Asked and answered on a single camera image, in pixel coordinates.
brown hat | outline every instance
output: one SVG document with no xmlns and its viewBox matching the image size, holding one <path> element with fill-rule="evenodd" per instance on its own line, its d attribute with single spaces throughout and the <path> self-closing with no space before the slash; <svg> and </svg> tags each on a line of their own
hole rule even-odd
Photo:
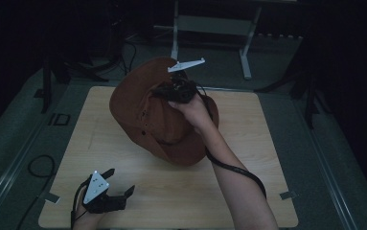
<svg viewBox="0 0 367 230">
<path fill-rule="evenodd" d="M 190 166 L 205 156 L 201 137 L 180 111 L 151 92 L 172 83 L 168 67 L 175 64 L 170 57 L 158 57 L 134 69 L 115 88 L 109 108 L 134 143 L 170 163 Z M 206 100 L 218 126 L 217 105 L 210 97 Z"/>
</svg>

black cable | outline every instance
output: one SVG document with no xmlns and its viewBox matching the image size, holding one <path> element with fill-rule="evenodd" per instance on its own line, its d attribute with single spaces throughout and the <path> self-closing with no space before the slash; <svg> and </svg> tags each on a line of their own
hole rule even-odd
<svg viewBox="0 0 367 230">
<path fill-rule="evenodd" d="M 204 95 L 201 95 L 200 91 L 197 90 L 197 94 L 198 96 L 200 96 L 200 98 L 203 100 L 204 102 L 204 106 L 206 107 L 207 109 L 207 112 L 211 118 L 211 120 L 213 120 L 213 113 L 211 112 L 210 110 L 210 106 L 208 105 L 208 100 L 207 100 L 207 93 L 206 91 L 204 90 L 203 86 L 201 86 L 199 83 L 197 83 L 198 86 L 200 86 L 200 88 L 203 90 L 204 92 Z"/>
<path fill-rule="evenodd" d="M 124 65 L 124 69 L 123 68 L 121 68 L 121 69 L 124 70 L 124 74 L 126 76 L 128 74 L 128 70 L 127 70 L 127 67 L 126 67 L 126 60 L 124 59 L 124 56 L 121 56 L 121 61 L 123 62 L 123 65 Z"/>
<path fill-rule="evenodd" d="M 98 76 L 104 76 L 104 75 L 108 74 L 109 72 L 112 72 L 113 70 L 115 70 L 116 68 L 119 68 L 119 67 L 120 67 L 120 64 L 116 64 L 116 65 L 112 66 L 110 69 L 106 70 L 105 72 L 98 73 L 97 75 Z"/>
<path fill-rule="evenodd" d="M 48 158 L 51 161 L 51 171 L 49 172 L 49 174 L 37 174 L 35 172 L 33 172 L 32 170 L 32 164 L 40 159 L 40 158 Z M 49 182 L 51 181 L 52 177 L 54 175 L 56 175 L 55 173 L 55 168 L 56 168 L 56 163 L 55 160 L 52 156 L 50 155 L 39 155 L 38 157 L 34 158 L 29 164 L 28 164 L 28 173 L 30 173 L 32 176 L 38 177 L 38 178 L 47 178 L 45 181 L 45 184 L 43 185 L 42 189 L 40 190 L 39 195 L 37 195 L 34 200 L 32 201 L 31 205 L 28 207 L 27 211 L 25 212 L 25 214 L 22 216 L 21 220 L 19 221 L 18 225 L 16 226 L 16 230 L 19 230 L 25 220 L 25 218 L 27 217 L 27 215 L 29 214 L 29 212 L 31 211 L 31 209 L 34 207 L 34 204 L 36 203 L 36 201 L 39 199 L 40 195 L 45 191 L 46 187 L 48 186 Z"/>
<path fill-rule="evenodd" d="M 132 48 L 134 49 L 131 61 L 129 62 L 129 72 L 130 72 L 132 70 L 132 62 L 133 62 L 133 60 L 135 59 L 135 56 L 136 56 L 136 46 L 132 42 L 129 42 L 129 41 L 126 41 L 126 44 L 132 46 Z"/>
<path fill-rule="evenodd" d="M 87 210 L 85 210 L 85 211 L 84 211 L 84 213 L 82 213 L 80 216 L 78 216 L 77 218 L 75 218 L 75 221 L 76 221 L 76 220 L 78 220 L 78 219 L 80 219 L 80 218 L 81 218 L 82 216 L 84 216 L 84 214 L 86 214 L 86 213 L 87 213 Z"/>
<path fill-rule="evenodd" d="M 90 182 L 90 179 L 91 179 L 91 176 L 88 179 L 86 179 L 84 182 L 82 182 L 79 185 L 78 189 L 76 190 L 75 197 L 73 199 L 72 212 L 70 213 L 70 229 L 73 229 L 75 221 L 78 220 L 79 218 L 81 218 L 87 212 L 87 210 L 86 210 L 83 214 L 81 214 L 79 217 L 76 218 L 76 210 L 77 210 L 79 193 L 80 193 L 81 189 Z"/>
<path fill-rule="evenodd" d="M 94 67 L 85 67 L 88 70 L 93 71 L 94 73 L 99 73 L 101 71 L 107 70 L 109 68 L 115 67 L 118 64 L 119 60 L 115 57 L 111 58 L 107 63 L 102 64 L 102 65 L 98 65 L 98 66 L 94 66 Z"/>
<path fill-rule="evenodd" d="M 219 160 L 216 159 L 216 157 L 214 157 L 211 154 L 211 152 L 209 152 L 209 150 L 207 148 L 206 148 L 206 155 L 207 155 L 207 158 L 211 162 L 216 164 L 217 166 L 220 166 L 220 167 L 224 168 L 225 170 L 229 170 L 229 171 L 232 171 L 234 173 L 242 174 L 242 175 L 254 180 L 258 184 L 258 186 L 260 187 L 262 193 L 264 194 L 264 197 L 266 198 L 266 189 L 264 188 L 264 184 L 261 181 L 261 179 L 258 176 L 256 176 L 254 173 L 252 173 L 250 171 L 243 170 L 243 169 L 235 167 L 235 166 L 227 165 L 225 163 L 220 162 Z"/>
</svg>

wooden table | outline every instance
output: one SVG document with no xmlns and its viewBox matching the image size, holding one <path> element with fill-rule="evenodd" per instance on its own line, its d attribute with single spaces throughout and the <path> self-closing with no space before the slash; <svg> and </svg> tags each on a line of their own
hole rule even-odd
<svg viewBox="0 0 367 230">
<path fill-rule="evenodd" d="M 107 181 L 115 196 L 135 185 L 126 209 L 108 213 L 102 228 L 233 228 L 211 163 L 204 158 L 191 167 L 176 167 L 152 156 L 129 140 L 111 116 L 108 102 L 113 87 L 92 87 L 64 153 L 39 224 L 70 227 L 76 189 L 89 174 L 114 168 Z M 256 94 L 207 91 L 217 103 L 219 130 L 249 171 L 264 183 L 267 200 L 280 227 L 298 219 L 292 200 L 282 200 L 287 184 Z"/>
</svg>

right hand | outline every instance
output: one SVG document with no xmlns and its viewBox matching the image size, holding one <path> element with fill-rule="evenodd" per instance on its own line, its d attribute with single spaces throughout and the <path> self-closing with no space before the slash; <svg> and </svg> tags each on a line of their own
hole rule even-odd
<svg viewBox="0 0 367 230">
<path fill-rule="evenodd" d="M 197 94 L 189 103 L 169 102 L 169 105 L 182 112 L 186 120 L 195 127 L 197 133 L 200 133 L 206 126 L 213 123 L 203 100 Z"/>
</svg>

hand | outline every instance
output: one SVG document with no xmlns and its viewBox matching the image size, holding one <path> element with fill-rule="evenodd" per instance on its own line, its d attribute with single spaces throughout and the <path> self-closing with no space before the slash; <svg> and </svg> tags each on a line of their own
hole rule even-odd
<svg viewBox="0 0 367 230">
<path fill-rule="evenodd" d="M 78 202 L 78 208 L 76 210 L 76 216 L 77 219 L 75 221 L 75 225 L 73 227 L 74 230 L 93 230 L 97 229 L 97 226 L 99 225 L 100 220 L 104 217 L 105 213 L 102 214 L 92 214 L 89 213 L 84 206 L 81 205 L 82 203 L 82 197 L 85 193 L 85 189 L 80 192 L 82 195 L 79 197 Z"/>
<path fill-rule="evenodd" d="M 203 100 L 197 94 L 189 103 L 169 102 L 169 105 L 183 113 L 186 120 L 200 133 L 206 126 L 213 125 Z"/>
</svg>

